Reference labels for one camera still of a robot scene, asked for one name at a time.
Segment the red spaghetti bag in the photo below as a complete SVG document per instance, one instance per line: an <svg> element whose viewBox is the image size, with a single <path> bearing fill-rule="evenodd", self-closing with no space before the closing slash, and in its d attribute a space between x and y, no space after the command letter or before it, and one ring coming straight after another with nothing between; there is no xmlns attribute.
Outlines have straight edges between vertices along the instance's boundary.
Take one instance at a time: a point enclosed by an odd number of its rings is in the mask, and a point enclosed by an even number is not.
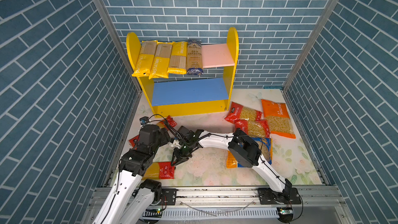
<svg viewBox="0 0 398 224"><path fill-rule="evenodd" d="M167 124L169 126L173 127L173 128L176 127L176 125L177 125L177 123L174 121L174 119L171 116L168 116L166 118L166 121L167 121ZM157 125L160 126L161 128L167 128L168 129L168 126L164 124L164 120L162 120L161 122L157 123ZM137 136L129 139L129 143L130 143L130 146L132 148L134 148L136 146L137 142L139 141L139 136L140 135L137 135Z"/></svg>
<svg viewBox="0 0 398 224"><path fill-rule="evenodd" d="M143 180L153 179L174 179L175 167L171 165L171 162L155 162L145 172Z"/></svg>

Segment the yellow spaghetti bag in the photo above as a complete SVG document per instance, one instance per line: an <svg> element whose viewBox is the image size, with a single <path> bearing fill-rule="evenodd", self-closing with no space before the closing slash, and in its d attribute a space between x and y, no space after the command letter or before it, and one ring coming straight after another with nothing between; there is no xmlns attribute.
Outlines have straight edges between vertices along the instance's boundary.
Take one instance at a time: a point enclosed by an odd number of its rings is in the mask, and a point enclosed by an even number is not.
<svg viewBox="0 0 398 224"><path fill-rule="evenodd" d="M186 74L187 73L187 52L188 42L174 42L167 72L169 74Z"/></svg>
<svg viewBox="0 0 398 224"><path fill-rule="evenodd" d="M149 79L168 78L173 43L158 43Z"/></svg>
<svg viewBox="0 0 398 224"><path fill-rule="evenodd" d="M158 41L143 41L137 63L135 65L133 77L149 76L157 49Z"/></svg>

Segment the blue spaghetti bag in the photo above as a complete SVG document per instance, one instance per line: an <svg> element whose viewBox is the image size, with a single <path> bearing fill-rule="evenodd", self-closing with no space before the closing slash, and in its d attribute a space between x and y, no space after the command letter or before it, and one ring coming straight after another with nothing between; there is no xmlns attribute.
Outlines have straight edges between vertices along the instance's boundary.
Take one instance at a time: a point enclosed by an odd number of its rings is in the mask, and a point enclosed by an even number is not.
<svg viewBox="0 0 398 224"><path fill-rule="evenodd" d="M202 75L202 43L198 39L188 39L187 47L187 74Z"/></svg>

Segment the blue orange shell pasta bag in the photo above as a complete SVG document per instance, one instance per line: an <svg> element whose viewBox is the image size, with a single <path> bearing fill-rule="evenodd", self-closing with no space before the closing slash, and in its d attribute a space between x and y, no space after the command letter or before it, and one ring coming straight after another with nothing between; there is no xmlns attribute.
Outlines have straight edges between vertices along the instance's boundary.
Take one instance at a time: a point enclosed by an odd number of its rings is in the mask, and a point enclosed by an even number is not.
<svg viewBox="0 0 398 224"><path fill-rule="evenodd" d="M273 158L272 139L271 138L252 138L252 139L257 142L260 150L262 151L262 155L264 156L266 161L271 165ZM238 163L235 157L230 152L228 152L226 168L227 169L244 168L244 166Z"/></svg>

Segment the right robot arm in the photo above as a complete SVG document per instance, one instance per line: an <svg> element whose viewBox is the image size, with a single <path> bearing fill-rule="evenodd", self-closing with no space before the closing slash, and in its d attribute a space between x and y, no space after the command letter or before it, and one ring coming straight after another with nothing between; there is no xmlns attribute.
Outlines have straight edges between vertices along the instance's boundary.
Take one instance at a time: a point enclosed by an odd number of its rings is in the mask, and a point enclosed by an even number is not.
<svg viewBox="0 0 398 224"><path fill-rule="evenodd" d="M218 134L201 129L195 132L182 126L176 133L172 155L172 166L177 166L192 158L193 152L200 148L219 148L229 150L239 164L251 168L259 174L269 186L274 200L278 203L293 203L292 197L298 197L297 189L282 177L266 161L259 144L241 129L234 133Z"/></svg>

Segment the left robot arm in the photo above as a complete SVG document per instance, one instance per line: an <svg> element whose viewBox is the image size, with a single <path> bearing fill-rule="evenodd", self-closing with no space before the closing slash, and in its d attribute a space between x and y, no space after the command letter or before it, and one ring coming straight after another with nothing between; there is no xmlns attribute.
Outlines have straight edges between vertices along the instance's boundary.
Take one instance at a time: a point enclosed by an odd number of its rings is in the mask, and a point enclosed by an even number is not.
<svg viewBox="0 0 398 224"><path fill-rule="evenodd" d="M120 159L117 178L94 224L135 224L146 209L162 200L159 181L146 179L158 149L171 141L166 128L154 124L142 126L136 145Z"/></svg>

